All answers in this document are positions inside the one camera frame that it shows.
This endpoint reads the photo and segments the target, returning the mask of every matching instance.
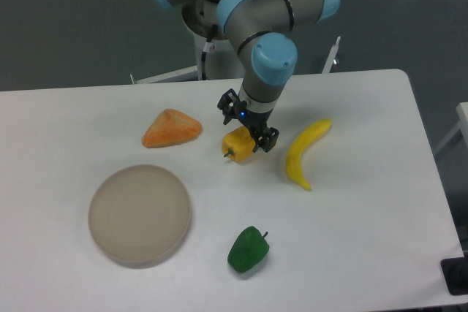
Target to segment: white table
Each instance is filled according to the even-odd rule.
[[[441,259],[462,256],[407,76],[397,70],[294,77],[270,125],[276,147],[222,157],[219,97],[240,80],[0,93],[0,311],[378,311],[465,303]],[[184,145],[140,138],[166,107],[199,119]],[[303,158],[314,190],[291,184],[288,145],[332,118]],[[193,218],[166,262],[132,270],[88,231],[109,175],[157,164],[189,190]],[[254,225],[271,250],[237,276],[227,254]]]

